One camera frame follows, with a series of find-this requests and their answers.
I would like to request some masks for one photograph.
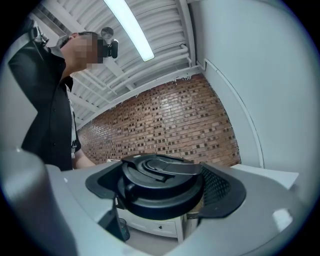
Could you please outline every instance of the man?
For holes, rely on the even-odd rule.
[[[21,31],[29,31],[30,22],[33,24],[27,20]],[[61,49],[47,48],[32,40],[8,63],[19,86],[38,111],[22,148],[61,171],[95,165],[81,150],[67,87],[72,90],[72,73],[102,62],[100,40],[101,36],[94,32],[73,33]]]

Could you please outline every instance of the brick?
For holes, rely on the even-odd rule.
[[[202,74],[159,85],[96,117],[78,131],[95,163],[139,153],[195,163],[241,163],[226,111]]]

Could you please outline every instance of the trash can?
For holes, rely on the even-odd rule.
[[[123,218],[119,218],[119,223],[120,223],[120,229],[121,229],[121,233],[122,233],[124,241],[129,240],[130,233],[129,233],[129,230],[128,230],[128,226],[127,226],[126,220],[123,219]]]

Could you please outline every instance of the hair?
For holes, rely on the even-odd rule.
[[[99,36],[96,32],[92,32],[92,31],[83,31],[83,32],[79,32],[78,34],[79,34],[79,36],[84,36],[84,35]],[[61,49],[62,47],[64,47],[70,40],[71,40],[71,39],[69,38],[69,36],[68,36],[66,39],[64,39],[64,40],[62,41],[62,43],[60,44],[60,49]]]

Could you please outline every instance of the ceiling light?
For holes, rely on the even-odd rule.
[[[136,17],[125,0],[104,0],[114,16],[130,37],[144,62],[155,57]]]

